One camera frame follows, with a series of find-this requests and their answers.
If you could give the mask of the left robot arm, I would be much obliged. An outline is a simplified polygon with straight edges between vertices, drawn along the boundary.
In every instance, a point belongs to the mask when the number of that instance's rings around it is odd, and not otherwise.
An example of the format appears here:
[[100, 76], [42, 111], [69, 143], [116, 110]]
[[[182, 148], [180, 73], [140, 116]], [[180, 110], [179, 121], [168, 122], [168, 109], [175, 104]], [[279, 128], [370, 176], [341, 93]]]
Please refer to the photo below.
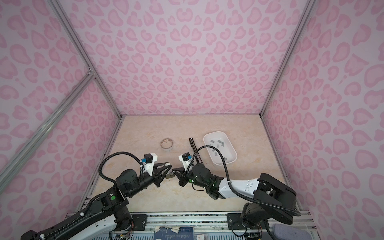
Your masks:
[[131, 229], [133, 219], [127, 207], [128, 199], [152, 184], [160, 187], [171, 168], [169, 163], [154, 164], [152, 174], [145, 172], [140, 177], [133, 169], [125, 170], [116, 178], [114, 186], [93, 197], [82, 210], [53, 227], [40, 232], [30, 230], [21, 239], [69, 240], [81, 234], [91, 239], [97, 234], [91, 226], [103, 227], [106, 232]]

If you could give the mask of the black stapler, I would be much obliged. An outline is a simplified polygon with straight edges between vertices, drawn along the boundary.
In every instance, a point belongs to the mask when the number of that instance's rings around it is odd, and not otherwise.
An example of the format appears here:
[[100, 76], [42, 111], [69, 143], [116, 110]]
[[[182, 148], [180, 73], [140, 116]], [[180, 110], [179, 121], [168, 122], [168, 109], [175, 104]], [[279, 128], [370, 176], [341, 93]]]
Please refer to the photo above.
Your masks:
[[193, 138], [189, 138], [189, 142], [190, 142], [190, 145], [191, 145], [191, 147], [192, 147], [192, 149], [194, 151], [194, 155], [195, 155], [194, 160], [196, 161], [196, 163], [197, 164], [204, 164], [204, 162], [203, 162], [203, 160], [202, 160], [202, 158], [201, 158], [201, 156], [200, 156], [200, 154], [198, 152], [198, 148], [197, 148], [197, 146], [195, 144], [194, 139]]

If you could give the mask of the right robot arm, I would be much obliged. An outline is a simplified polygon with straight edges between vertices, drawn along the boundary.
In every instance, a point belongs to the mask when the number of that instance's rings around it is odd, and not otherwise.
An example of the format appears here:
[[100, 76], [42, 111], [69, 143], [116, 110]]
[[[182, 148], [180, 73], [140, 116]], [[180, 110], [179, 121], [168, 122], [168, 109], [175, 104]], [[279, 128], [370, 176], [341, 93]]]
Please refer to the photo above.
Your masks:
[[213, 175], [203, 164], [173, 169], [172, 173], [181, 187], [197, 186], [214, 200], [247, 201], [240, 214], [240, 225], [244, 228], [255, 229], [269, 219], [291, 225], [294, 217], [301, 216], [296, 209], [297, 193], [269, 174], [261, 174], [258, 179], [229, 180]]

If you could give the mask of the beige staple box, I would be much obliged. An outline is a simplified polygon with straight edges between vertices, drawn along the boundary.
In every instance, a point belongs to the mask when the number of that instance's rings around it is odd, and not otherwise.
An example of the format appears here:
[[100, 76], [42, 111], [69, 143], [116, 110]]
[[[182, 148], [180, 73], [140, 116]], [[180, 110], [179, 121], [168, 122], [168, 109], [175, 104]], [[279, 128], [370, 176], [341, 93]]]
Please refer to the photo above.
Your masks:
[[167, 175], [166, 175], [166, 179], [171, 179], [171, 178], [174, 178], [174, 177], [175, 177], [174, 173], [167, 173]]

